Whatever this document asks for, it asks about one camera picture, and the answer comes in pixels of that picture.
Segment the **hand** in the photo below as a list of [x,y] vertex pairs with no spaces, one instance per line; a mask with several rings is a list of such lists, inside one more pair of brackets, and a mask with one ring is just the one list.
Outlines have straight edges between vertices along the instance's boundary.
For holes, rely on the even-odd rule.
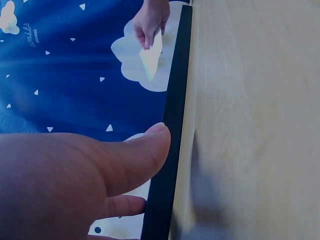
[[143,198],[122,194],[160,170],[169,146],[163,123],[127,142],[0,134],[0,239],[111,240],[88,236],[90,225],[143,213]]
[[145,50],[154,44],[155,35],[165,28],[170,16],[169,0],[144,0],[139,12],[133,18],[135,36]]

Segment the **white cloud pattern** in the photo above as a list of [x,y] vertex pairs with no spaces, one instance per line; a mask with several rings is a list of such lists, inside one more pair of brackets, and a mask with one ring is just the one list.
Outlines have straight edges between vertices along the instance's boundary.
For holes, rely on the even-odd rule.
[[162,54],[159,58],[157,72],[152,81],[148,80],[146,70],[139,56],[141,46],[136,40],[132,20],[125,25],[124,37],[117,39],[111,45],[111,50],[122,63],[121,73],[126,79],[139,82],[142,87],[149,91],[164,92],[167,90],[183,5],[188,4],[182,1],[170,2],[171,14],[166,25],[165,34],[162,37]]
[[17,26],[18,19],[15,15],[15,3],[8,1],[1,10],[0,29],[5,34],[17,35],[20,32]]

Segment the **black frame edge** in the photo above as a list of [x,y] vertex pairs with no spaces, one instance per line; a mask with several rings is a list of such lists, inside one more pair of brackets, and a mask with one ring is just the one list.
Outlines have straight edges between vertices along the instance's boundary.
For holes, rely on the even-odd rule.
[[168,240],[173,211],[188,81],[192,6],[182,7],[162,121],[171,133],[168,157],[151,179],[141,240]]

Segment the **blue fabric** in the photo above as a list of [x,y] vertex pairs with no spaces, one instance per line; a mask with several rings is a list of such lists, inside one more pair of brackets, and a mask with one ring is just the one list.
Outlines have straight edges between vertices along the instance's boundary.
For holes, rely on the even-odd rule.
[[111,51],[143,0],[13,2],[20,32],[0,30],[0,133],[123,141],[162,120],[166,93],[125,79]]

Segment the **light wood table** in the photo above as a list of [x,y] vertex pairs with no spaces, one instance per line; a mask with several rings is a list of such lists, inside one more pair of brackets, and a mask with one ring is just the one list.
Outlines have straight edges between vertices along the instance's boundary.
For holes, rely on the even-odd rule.
[[193,0],[173,211],[186,235],[195,201],[216,207],[200,180],[192,198],[194,127],[233,239],[320,239],[319,0]]

